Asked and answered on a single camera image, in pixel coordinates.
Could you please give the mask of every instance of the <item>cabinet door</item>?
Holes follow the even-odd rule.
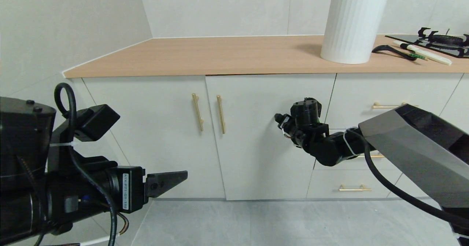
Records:
[[[395,184],[399,170],[380,170]],[[364,199],[385,198],[389,190],[378,181],[370,170],[314,170],[308,191],[309,199]]]
[[[130,165],[146,173],[189,171],[164,198],[224,198],[203,76],[86,78],[96,104],[120,116],[112,127]],[[204,120],[200,131],[192,93]]]
[[[273,116],[313,97],[322,104],[323,122],[334,79],[335,74],[206,77],[226,199],[306,198],[315,159],[283,136]]]
[[[439,115],[461,76],[458,73],[337,74],[326,123],[331,129],[357,126],[403,102]],[[375,102],[390,108],[374,109]]]
[[[469,74],[464,74],[454,90],[441,118],[469,133]]]
[[[399,177],[399,180],[396,183],[396,187],[416,198],[428,197],[428,195],[405,174],[402,174]],[[389,192],[389,195],[387,197],[397,198],[398,196],[395,195],[393,192]]]

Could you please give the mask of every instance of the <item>wooden countertop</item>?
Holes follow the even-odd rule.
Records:
[[[151,39],[64,72],[76,77],[189,76],[294,73],[469,73],[469,59],[453,64],[405,60],[391,52],[365,64],[321,59],[324,36],[202,37]],[[379,35],[375,46],[392,44]]]

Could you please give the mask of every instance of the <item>white zip tie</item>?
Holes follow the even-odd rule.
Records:
[[[91,241],[85,241],[85,242],[80,242],[80,246],[88,246],[88,245],[93,245],[93,244],[97,244],[97,243],[100,243],[100,242],[104,242],[104,241],[108,241],[110,239],[111,236],[104,236],[104,237],[101,237],[99,239],[93,239]]]
[[[459,237],[464,238],[464,239],[469,239],[469,236],[466,236],[466,235],[463,235],[463,234],[453,232],[453,235],[456,237],[456,239],[459,238]]]
[[[59,147],[59,146],[76,146],[80,142],[66,142],[66,143],[51,143],[50,147]]]
[[[349,131],[349,129],[356,129],[356,127],[351,127],[351,128],[346,129],[346,130],[345,130],[345,133],[342,134],[342,137],[344,138],[345,144],[347,144],[347,147],[348,147],[348,149],[350,150],[350,152],[351,152],[354,156],[358,156],[358,154],[356,154],[356,153],[352,150],[352,147],[350,147],[350,144],[348,144],[347,139],[345,139],[345,134]]]

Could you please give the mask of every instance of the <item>white vase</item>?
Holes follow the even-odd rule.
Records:
[[[330,0],[321,49],[323,59],[368,62],[387,0]]]

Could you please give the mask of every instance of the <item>gold handle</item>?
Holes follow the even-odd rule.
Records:
[[[223,109],[221,108],[221,96],[217,96],[217,101],[218,101],[218,113],[220,114],[220,123],[221,123],[221,133],[225,134],[226,133],[226,128],[225,128],[225,119],[223,118]]]
[[[360,188],[345,188],[343,184],[339,186],[339,191],[371,191],[371,188],[366,188],[364,185],[360,185]]]
[[[399,106],[402,106],[403,104],[407,104],[407,102],[403,102],[402,104],[400,105],[381,105],[379,102],[375,102],[373,105],[372,105],[372,109],[395,109]]]
[[[199,119],[200,131],[204,131],[204,120],[200,117],[199,97],[195,93],[192,93],[192,100],[194,101],[194,108],[196,109],[197,118]]]
[[[384,158],[384,155],[378,153],[377,155],[371,155],[372,158]]]

